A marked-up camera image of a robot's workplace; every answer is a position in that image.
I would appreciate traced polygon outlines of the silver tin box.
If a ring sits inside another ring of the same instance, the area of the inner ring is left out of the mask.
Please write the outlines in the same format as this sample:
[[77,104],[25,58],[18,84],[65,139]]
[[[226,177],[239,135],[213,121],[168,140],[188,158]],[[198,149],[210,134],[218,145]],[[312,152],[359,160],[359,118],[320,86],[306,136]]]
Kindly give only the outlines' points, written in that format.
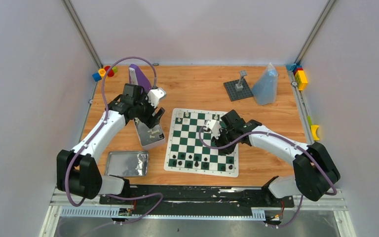
[[146,151],[166,143],[165,134],[160,124],[148,128],[144,123],[135,118],[135,128],[142,148]]

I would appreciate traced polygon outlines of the green white chess board mat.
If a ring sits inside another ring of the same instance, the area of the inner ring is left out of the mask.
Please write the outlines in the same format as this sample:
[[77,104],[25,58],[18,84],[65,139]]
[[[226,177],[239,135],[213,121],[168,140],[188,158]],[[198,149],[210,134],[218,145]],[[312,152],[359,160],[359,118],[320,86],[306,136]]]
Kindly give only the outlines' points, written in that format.
[[164,170],[236,178],[239,176],[239,153],[229,155],[204,146],[199,130],[210,119],[221,121],[222,111],[175,108],[172,112]]

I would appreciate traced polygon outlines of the silver tin lid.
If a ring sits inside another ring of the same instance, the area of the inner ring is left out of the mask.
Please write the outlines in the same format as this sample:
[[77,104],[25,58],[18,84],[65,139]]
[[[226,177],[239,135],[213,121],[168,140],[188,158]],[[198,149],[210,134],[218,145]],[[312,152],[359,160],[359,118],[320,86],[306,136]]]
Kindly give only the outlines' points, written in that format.
[[149,152],[113,151],[109,152],[105,175],[115,177],[141,177],[148,172]]

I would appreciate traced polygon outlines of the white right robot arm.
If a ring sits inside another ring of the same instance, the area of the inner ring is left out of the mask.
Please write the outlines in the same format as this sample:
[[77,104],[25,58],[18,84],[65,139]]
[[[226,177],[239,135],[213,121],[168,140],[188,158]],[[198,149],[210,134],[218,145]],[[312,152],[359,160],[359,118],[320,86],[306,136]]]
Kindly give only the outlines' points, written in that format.
[[211,149],[220,155],[231,154],[238,143],[263,149],[293,167],[291,176],[271,178],[262,192],[263,202],[275,206],[282,198],[303,195],[318,201],[323,195],[336,195],[341,174],[326,147],[320,142],[307,144],[273,132],[256,120],[245,121],[235,110],[219,120],[206,121],[200,135],[211,133]]

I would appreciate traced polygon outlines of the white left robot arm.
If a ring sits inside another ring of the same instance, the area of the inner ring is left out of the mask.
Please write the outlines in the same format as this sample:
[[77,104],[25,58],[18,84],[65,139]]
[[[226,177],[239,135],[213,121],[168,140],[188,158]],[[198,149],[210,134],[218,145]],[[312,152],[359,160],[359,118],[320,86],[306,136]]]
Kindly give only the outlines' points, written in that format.
[[98,161],[111,140],[131,121],[138,119],[148,128],[159,125],[165,110],[158,105],[166,91],[153,87],[145,91],[140,85],[125,84],[123,93],[108,103],[102,117],[90,133],[69,150],[61,150],[56,158],[57,189],[86,199],[112,195],[120,204],[131,199],[129,181],[101,175]]

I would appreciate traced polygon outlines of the white chess pieces in tin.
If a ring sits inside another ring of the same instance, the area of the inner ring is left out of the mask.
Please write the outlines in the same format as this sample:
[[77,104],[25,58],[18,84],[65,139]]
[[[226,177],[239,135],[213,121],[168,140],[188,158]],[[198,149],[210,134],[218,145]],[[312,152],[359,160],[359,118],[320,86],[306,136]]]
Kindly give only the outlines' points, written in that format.
[[163,130],[160,128],[150,129],[150,130],[148,130],[148,134],[149,134],[150,139],[158,139],[158,140],[164,139]]

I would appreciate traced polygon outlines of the purple metronome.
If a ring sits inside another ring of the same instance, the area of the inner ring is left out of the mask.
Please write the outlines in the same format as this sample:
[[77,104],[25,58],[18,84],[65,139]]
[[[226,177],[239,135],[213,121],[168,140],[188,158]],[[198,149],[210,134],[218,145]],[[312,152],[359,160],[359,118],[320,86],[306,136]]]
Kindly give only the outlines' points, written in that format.
[[135,84],[143,87],[145,92],[149,92],[151,90],[152,84],[137,65],[130,64],[128,70],[130,84]]

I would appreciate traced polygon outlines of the grey lego baseplate with tower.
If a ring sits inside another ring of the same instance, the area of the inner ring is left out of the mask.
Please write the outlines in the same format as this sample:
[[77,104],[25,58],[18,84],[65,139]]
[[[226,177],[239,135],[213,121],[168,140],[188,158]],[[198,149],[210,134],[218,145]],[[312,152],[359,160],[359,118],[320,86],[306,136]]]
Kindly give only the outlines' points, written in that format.
[[253,93],[245,79],[247,72],[245,70],[241,70],[239,74],[239,79],[224,82],[225,90],[229,96],[230,101],[232,102],[253,97]]

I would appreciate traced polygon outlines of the blue plastic bag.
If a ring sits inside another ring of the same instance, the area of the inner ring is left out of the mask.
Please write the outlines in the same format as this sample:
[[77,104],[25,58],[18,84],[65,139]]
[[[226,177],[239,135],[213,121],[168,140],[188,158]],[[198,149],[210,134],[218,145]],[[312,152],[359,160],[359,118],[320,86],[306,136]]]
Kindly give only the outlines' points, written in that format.
[[278,82],[278,72],[276,68],[269,63],[254,84],[251,91],[258,105],[268,105],[276,101],[277,97],[277,82]]

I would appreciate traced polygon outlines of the colourful toy block stack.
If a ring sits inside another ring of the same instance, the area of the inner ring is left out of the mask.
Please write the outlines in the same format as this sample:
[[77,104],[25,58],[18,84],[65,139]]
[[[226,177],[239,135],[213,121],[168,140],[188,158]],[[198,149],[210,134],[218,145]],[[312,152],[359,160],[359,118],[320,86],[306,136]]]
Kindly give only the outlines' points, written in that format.
[[94,73],[92,77],[96,82],[99,82],[103,79],[104,76],[106,76],[107,78],[114,77],[117,72],[117,66],[114,66],[111,70],[110,66],[105,66],[104,68],[100,68],[98,72]]

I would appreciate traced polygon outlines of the yellow curved block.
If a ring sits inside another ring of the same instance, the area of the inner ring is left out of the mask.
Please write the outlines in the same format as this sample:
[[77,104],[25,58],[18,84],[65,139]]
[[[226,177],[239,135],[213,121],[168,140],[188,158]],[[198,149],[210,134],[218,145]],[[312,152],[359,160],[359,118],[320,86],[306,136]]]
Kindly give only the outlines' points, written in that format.
[[319,129],[319,125],[317,125],[317,124],[312,124],[310,126],[311,135],[312,135],[312,138],[314,141],[320,140],[320,137],[318,135],[318,129]]

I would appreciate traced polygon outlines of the yellow red blue duplo bricks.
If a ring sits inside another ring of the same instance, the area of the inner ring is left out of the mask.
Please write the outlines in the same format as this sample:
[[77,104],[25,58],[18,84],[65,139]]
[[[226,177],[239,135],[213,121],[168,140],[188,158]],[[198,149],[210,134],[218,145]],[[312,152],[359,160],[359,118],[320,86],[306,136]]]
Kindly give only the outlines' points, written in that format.
[[286,69],[287,71],[293,73],[295,82],[297,83],[298,90],[299,91],[305,90],[308,85],[308,80],[303,70],[303,67],[298,64],[287,64]]

